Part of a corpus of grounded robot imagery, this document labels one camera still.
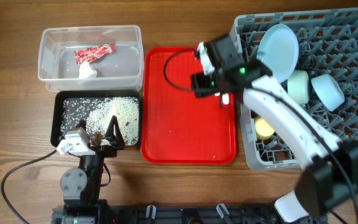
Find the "white plastic fork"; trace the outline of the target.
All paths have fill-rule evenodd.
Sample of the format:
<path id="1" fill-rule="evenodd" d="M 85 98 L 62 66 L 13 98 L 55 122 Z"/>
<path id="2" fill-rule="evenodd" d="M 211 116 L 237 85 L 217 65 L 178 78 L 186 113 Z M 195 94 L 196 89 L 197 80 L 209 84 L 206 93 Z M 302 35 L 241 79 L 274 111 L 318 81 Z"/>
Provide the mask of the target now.
<path id="1" fill-rule="evenodd" d="M 230 96 L 228 93 L 224 93 L 221 95 L 221 104 L 226 106 L 230 103 Z"/>

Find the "rice and brown food waste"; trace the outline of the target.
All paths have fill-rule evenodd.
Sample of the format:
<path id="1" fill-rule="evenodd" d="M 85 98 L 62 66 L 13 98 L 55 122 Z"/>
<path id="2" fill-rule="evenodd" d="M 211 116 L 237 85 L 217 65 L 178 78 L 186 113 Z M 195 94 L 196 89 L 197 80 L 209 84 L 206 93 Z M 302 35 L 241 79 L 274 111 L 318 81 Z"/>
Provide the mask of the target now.
<path id="1" fill-rule="evenodd" d="M 63 101 L 62 118 L 58 130 L 64 135 L 81 120 L 86 121 L 90 136 L 106 133 L 111 118 L 115 116 L 127 146 L 139 140 L 139 99 L 134 96 L 109 98 L 67 98 Z"/>

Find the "white napkin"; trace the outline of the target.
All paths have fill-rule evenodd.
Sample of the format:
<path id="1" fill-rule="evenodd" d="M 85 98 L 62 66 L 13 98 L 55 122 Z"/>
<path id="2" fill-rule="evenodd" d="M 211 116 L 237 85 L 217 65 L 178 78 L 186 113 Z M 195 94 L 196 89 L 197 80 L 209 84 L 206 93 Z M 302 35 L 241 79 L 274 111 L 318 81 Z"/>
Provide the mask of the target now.
<path id="1" fill-rule="evenodd" d="M 89 62 L 83 62 L 79 67 L 79 78 L 96 78 L 97 71 Z"/>

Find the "large light blue plate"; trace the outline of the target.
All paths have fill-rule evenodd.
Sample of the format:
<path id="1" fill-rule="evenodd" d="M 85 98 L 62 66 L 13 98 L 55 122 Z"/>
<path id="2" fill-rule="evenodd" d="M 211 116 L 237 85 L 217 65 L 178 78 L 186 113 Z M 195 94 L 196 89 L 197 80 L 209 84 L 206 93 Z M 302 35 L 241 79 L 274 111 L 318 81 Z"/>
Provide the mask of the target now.
<path id="1" fill-rule="evenodd" d="M 260 41 L 256 59 L 268 67 L 279 83 L 293 73 L 299 46 L 295 33 L 284 24 L 271 27 Z"/>

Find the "yellow plastic cup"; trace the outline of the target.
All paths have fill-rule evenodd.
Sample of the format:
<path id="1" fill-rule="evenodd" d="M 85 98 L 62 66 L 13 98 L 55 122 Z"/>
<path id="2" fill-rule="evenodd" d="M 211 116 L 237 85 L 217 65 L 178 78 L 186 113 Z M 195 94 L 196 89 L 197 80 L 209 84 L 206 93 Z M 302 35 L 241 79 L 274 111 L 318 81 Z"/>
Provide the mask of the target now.
<path id="1" fill-rule="evenodd" d="M 254 126 L 257 139 L 259 140 L 268 139 L 275 133 L 273 127 L 260 116 L 254 118 Z"/>

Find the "red snack wrapper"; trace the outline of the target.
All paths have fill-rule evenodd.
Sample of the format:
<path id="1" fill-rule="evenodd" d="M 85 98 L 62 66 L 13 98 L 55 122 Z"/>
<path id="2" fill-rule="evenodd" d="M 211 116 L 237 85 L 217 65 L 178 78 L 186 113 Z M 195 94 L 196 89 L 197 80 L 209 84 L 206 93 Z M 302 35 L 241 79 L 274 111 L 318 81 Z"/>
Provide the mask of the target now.
<path id="1" fill-rule="evenodd" d="M 90 47 L 87 49 L 76 50 L 74 55 L 75 55 L 76 63 L 78 65 L 81 65 L 84 62 L 91 63 L 94 62 L 95 60 L 99 60 L 104 55 L 111 54 L 114 51 L 115 50 L 113 44 L 107 43 L 107 44 L 99 45 L 97 47 Z"/>

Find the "mint green bowl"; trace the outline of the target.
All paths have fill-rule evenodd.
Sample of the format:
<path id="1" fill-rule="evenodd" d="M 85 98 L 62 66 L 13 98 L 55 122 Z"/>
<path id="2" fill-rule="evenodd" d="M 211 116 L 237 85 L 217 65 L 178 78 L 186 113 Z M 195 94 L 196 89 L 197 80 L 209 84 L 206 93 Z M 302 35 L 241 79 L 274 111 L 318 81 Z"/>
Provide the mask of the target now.
<path id="1" fill-rule="evenodd" d="M 287 92 L 288 96 L 299 105 L 309 101 L 309 76 L 306 71 L 293 71 L 287 80 Z"/>

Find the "small light blue bowl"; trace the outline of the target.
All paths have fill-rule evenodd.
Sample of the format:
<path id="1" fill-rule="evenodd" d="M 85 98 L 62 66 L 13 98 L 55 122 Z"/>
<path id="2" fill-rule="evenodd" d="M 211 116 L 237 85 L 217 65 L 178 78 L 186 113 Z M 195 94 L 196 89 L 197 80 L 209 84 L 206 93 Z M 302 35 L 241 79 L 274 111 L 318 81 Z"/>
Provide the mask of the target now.
<path id="1" fill-rule="evenodd" d="M 338 82 L 330 75 L 324 74 L 311 79 L 312 87 L 329 110 L 334 111 L 344 103 L 345 97 Z"/>

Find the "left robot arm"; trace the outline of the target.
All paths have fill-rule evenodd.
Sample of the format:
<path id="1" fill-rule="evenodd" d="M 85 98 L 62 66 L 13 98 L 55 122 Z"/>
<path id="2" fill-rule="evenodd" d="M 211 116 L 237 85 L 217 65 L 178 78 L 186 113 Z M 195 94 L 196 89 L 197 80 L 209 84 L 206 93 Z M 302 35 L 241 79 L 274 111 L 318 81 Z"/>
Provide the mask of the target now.
<path id="1" fill-rule="evenodd" d="M 64 135 L 57 151 L 79 157 L 80 161 L 77 168 L 67 170 L 60 179 L 64 206 L 61 211 L 53 211 L 51 223 L 116 223 L 113 210 L 105 199 L 99 198 L 99 193 L 106 169 L 104 160 L 116 157 L 123 149 L 125 142 L 116 116 L 111 118 L 101 138 L 92 140 L 83 119 Z"/>

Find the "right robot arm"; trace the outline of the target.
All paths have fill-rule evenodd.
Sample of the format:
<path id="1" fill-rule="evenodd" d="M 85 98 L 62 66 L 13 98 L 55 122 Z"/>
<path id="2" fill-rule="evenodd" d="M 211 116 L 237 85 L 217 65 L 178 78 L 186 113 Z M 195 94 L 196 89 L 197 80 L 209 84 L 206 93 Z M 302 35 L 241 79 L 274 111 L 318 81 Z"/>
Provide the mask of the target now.
<path id="1" fill-rule="evenodd" d="M 303 173 L 289 193 L 274 203 L 285 222 L 319 217 L 352 200 L 358 223 L 358 142 L 342 142 L 296 104 L 258 60 L 245 63 L 202 60 L 191 76 L 196 97 L 240 93 L 242 104 L 263 117 L 285 141 Z"/>

